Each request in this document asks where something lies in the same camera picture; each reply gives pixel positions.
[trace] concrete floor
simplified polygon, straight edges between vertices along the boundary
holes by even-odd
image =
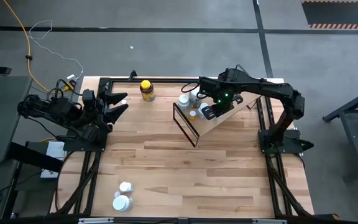
[[[257,27],[252,0],[9,2],[25,26],[51,19],[55,26],[77,27]],[[259,0],[259,4],[265,29],[309,29],[299,0]],[[0,26],[17,26],[2,1]],[[305,116],[295,125],[303,139],[315,144],[305,153],[315,213],[358,221],[358,182],[342,181],[358,163],[340,120],[326,124],[321,119],[358,95],[358,35],[269,34],[266,40],[274,77],[284,78],[306,98]],[[40,43],[78,59],[85,75],[128,75],[134,69],[139,75],[215,76],[240,63],[252,76],[266,77],[258,34],[52,32]],[[75,63],[33,43],[32,52],[33,74],[49,88],[56,79],[80,72]],[[22,32],[0,31],[0,66],[12,67],[12,75],[27,75],[26,53]],[[43,123],[54,133],[65,134],[63,128]],[[23,144],[47,137],[38,124],[21,119],[14,140]]]

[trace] wooden table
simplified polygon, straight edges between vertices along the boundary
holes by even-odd
[[[96,92],[99,78],[84,77],[81,92],[87,88]],[[256,106],[232,115],[206,133],[194,148],[172,120],[172,103],[178,100],[182,85],[156,85],[155,101],[145,104],[138,83],[114,84],[113,92],[128,92],[129,108],[109,134],[92,216],[272,218],[266,163],[257,142]],[[272,106],[278,119],[282,104],[272,100]],[[63,167],[59,206],[78,185],[83,156],[84,152],[73,153]],[[289,189],[313,213],[300,159],[289,154],[282,157]],[[132,182],[135,188],[131,195],[134,208],[129,212],[112,208],[114,193],[123,181]],[[284,211],[281,192],[278,195]]]

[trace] wooden tabletop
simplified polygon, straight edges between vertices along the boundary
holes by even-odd
[[[81,91],[89,88],[96,92],[99,78],[84,77]],[[257,142],[256,106],[251,110],[244,108],[223,121],[194,148],[172,120],[172,103],[178,100],[181,86],[155,85],[155,101],[145,103],[138,83],[114,84],[113,92],[128,92],[129,108],[109,134],[99,167],[92,216],[272,218],[266,163]],[[272,106],[278,119],[283,110],[281,102],[272,100]],[[73,153],[63,167],[58,184],[59,206],[78,185],[83,156],[84,152]],[[300,159],[289,154],[282,156],[289,189],[313,213]],[[128,212],[112,208],[114,193],[123,181],[132,182],[135,189],[131,194],[134,207]],[[284,211],[281,192],[279,201]]]

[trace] yellow cable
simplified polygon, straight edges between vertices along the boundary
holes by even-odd
[[[41,140],[40,142],[53,141],[53,140],[56,140],[56,139],[55,138],[47,138],[47,139]]]
[[[15,11],[13,11],[12,7],[9,5],[9,3],[4,0],[5,5],[9,8],[9,10],[12,12],[13,16],[15,16],[16,20],[19,22],[20,26],[22,27],[22,30],[24,32],[25,35],[25,39],[27,40],[27,55],[31,56],[31,46],[30,46],[30,40],[29,40],[29,36],[27,35],[27,32],[25,31],[25,28],[23,26],[22,21],[18,18],[18,16],[16,15]],[[43,88],[45,91],[49,91],[46,87],[44,87],[40,82],[38,82],[38,80],[32,75],[31,73],[31,68],[30,68],[30,59],[27,59],[27,70],[29,71],[29,75],[31,76],[31,78],[34,80],[34,82],[36,82],[36,84],[38,84],[39,86],[41,86],[41,88]]]

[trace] white cable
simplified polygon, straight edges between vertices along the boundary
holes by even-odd
[[[31,34],[32,29],[33,29],[34,27],[36,27],[38,24],[43,23],[43,22],[50,22],[50,28],[49,28],[49,30],[48,30],[48,31],[44,34],[44,36],[42,36],[41,38],[32,37],[32,34]],[[78,77],[75,76],[75,80],[78,80],[78,79],[81,78],[82,74],[84,74],[84,67],[82,67],[82,65],[81,65],[76,59],[63,57],[63,56],[61,56],[60,54],[49,50],[49,48],[47,48],[47,47],[42,47],[42,46],[36,41],[36,40],[42,40],[42,39],[44,39],[44,38],[48,35],[48,33],[49,33],[50,31],[52,31],[52,23],[53,23],[53,21],[50,20],[50,19],[49,19],[49,20],[46,20],[46,21],[40,21],[40,22],[36,23],[36,24],[35,24],[34,26],[32,26],[31,29],[29,30],[29,38],[30,38],[32,41],[34,41],[34,43],[36,43],[40,48],[49,51],[51,54],[58,55],[58,56],[61,57],[62,59],[75,61],[75,62],[81,67],[81,74],[80,74]]]

